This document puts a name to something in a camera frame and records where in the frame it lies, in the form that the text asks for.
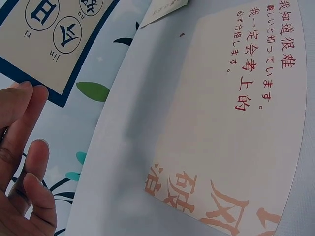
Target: card with circled characters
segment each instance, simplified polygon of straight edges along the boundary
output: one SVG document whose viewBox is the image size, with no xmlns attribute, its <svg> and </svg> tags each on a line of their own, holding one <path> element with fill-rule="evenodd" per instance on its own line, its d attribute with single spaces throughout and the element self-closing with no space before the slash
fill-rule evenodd
<svg viewBox="0 0 315 236">
<path fill-rule="evenodd" d="M 145 191 L 231 236 L 273 236 L 302 143 L 306 51 L 297 0 L 196 24 Z"/>
<path fill-rule="evenodd" d="M 45 85 L 64 107 L 101 27 L 119 0 L 8 0 L 0 9 L 0 72 Z"/>
</svg>

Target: teal leaf print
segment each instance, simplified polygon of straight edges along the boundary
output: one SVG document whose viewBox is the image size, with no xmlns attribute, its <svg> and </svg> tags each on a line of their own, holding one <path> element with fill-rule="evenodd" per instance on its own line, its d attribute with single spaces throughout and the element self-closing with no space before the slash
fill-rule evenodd
<svg viewBox="0 0 315 236">
<path fill-rule="evenodd" d="M 79 178 L 80 178 L 80 174 L 76 172 L 68 172 L 65 174 L 65 176 L 68 179 L 73 180 L 73 181 L 79 181 Z"/>
<path fill-rule="evenodd" d="M 93 82 L 77 82 L 77 87 L 86 97 L 97 102 L 105 102 L 110 91 L 104 85 Z"/>
<path fill-rule="evenodd" d="M 78 161 L 81 163 L 81 165 L 84 164 L 85 158 L 87 157 L 87 154 L 84 152 L 77 152 L 76 154 Z"/>
</svg>

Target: green leaf print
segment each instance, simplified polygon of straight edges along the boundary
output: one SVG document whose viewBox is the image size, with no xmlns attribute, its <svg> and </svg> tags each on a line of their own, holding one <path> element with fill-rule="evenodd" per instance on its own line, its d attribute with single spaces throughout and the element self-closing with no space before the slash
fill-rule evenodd
<svg viewBox="0 0 315 236">
<path fill-rule="evenodd" d="M 97 102 L 105 102 L 110 91 L 104 85 L 93 82 L 77 82 L 77 87 L 86 97 Z"/>
</svg>

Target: finger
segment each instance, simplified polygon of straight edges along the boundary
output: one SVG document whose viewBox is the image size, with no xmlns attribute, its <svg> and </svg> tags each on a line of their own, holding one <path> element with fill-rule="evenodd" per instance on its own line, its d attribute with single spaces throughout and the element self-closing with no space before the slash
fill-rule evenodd
<svg viewBox="0 0 315 236">
<path fill-rule="evenodd" d="M 32 93 L 33 87 L 28 81 L 0 90 L 0 128 L 11 125 L 24 114 Z"/>
<path fill-rule="evenodd" d="M 46 141 L 36 140 L 32 142 L 23 170 L 8 195 L 9 201 L 22 216 L 25 215 L 31 205 L 23 186 L 24 177 L 27 173 L 32 173 L 42 181 L 46 172 L 48 158 L 49 147 Z"/>
<path fill-rule="evenodd" d="M 0 143 L 0 190 L 3 192 L 5 192 L 21 162 L 25 144 L 34 129 L 47 98 L 48 91 L 46 87 L 35 86 L 24 114 L 8 128 Z"/>
<path fill-rule="evenodd" d="M 24 188 L 27 197 L 33 203 L 30 221 L 45 235 L 53 235 L 57 227 L 57 214 L 53 194 L 31 173 L 27 173 L 24 178 Z"/>
</svg>

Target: blue border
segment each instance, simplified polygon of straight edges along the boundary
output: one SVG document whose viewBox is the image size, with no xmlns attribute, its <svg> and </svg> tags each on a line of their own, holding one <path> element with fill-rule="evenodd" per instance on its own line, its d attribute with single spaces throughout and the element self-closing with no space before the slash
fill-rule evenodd
<svg viewBox="0 0 315 236">
<path fill-rule="evenodd" d="M 6 17 L 9 15 L 11 10 L 18 3 L 18 1 L 20 1 L 20 0 L 7 0 L 7 2 L 0 9 L 0 26 L 2 25 L 2 23 L 4 22 Z M 105 24 L 105 21 L 107 20 L 110 13 L 114 10 L 115 6 L 118 4 L 119 1 L 120 0 L 114 0 L 110 4 L 108 9 L 105 11 L 102 18 L 99 20 L 98 24 L 96 25 L 94 31 L 92 32 L 92 34 L 89 38 L 89 40 L 87 41 L 76 65 L 74 66 L 74 69 L 73 69 L 73 71 L 69 77 L 69 80 L 68 80 L 68 82 L 64 88 L 63 93 L 60 95 L 59 93 L 53 91 L 51 88 L 47 87 L 47 89 L 49 91 L 49 97 L 48 97 L 49 101 L 55 103 L 56 105 L 58 105 L 60 107 L 65 106 L 65 104 L 69 98 L 70 92 L 72 90 L 72 87 L 75 83 L 75 80 L 78 77 L 78 74 L 81 70 L 81 67 L 82 67 L 85 59 L 87 58 L 88 53 L 89 53 L 89 51 L 90 51 L 90 49 L 91 49 L 91 47 L 92 47 L 92 45 L 93 45 L 93 43 L 97 37 L 99 31 L 101 30 L 101 28 Z M 27 81 L 30 81 L 33 84 L 33 86 L 43 85 L 41 82 L 39 82 L 38 80 L 36 80 L 32 76 L 30 76 L 29 74 L 25 73 L 21 69 L 17 68 L 16 66 L 12 65 L 11 63 L 6 61 L 2 57 L 0 57 L 0 73 L 4 74 L 5 76 L 9 77 L 10 79 L 12 79 L 18 83 L 21 83 L 21 82 L 27 80 Z"/>
</svg>

